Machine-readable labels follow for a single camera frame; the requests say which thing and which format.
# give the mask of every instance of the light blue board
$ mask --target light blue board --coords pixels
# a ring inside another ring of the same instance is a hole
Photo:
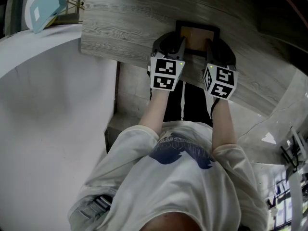
[[[42,31],[50,20],[66,7],[66,0],[34,0],[30,6],[34,33]]]

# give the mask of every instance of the black strap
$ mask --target black strap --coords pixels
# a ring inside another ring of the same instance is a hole
[[[213,122],[213,110],[216,106],[216,104],[219,102],[220,98],[216,98],[213,105],[212,105],[212,108],[211,108],[211,119],[212,119],[212,122]]]
[[[240,226],[237,231],[250,231],[250,228],[246,226]]]

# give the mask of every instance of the wood grain surface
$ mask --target wood grain surface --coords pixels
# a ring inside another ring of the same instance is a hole
[[[308,53],[308,30],[291,8],[266,8],[258,31]]]
[[[294,67],[257,32],[250,0],[86,0],[81,51],[146,68],[153,42],[177,20],[214,25],[233,50],[239,81],[231,100],[270,115],[294,76]],[[182,80],[204,88],[205,60],[185,55]]]

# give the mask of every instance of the wooden table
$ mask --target wooden table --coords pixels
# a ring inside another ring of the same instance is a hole
[[[153,42],[177,20],[220,28],[237,60],[239,81],[231,100],[269,116],[295,68],[257,32],[251,0],[86,0],[81,51],[146,68]],[[185,55],[182,80],[204,88],[205,60]]]

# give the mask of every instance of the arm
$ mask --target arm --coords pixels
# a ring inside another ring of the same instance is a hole
[[[158,135],[160,134],[164,115],[167,107],[169,91],[153,90],[152,99],[142,116],[139,125],[151,128]]]
[[[228,101],[221,99],[213,110],[212,150],[224,144],[236,144],[236,137]]]
[[[242,212],[241,224],[252,231],[267,230],[268,210],[257,192],[251,164],[236,137],[227,100],[220,100],[213,110],[213,156],[232,180]]]
[[[110,152],[95,167],[81,187],[78,201],[68,213],[72,231],[95,230],[106,217],[94,203],[96,196],[114,197],[117,189],[132,167],[157,144],[158,135],[145,126],[124,130],[116,139]]]

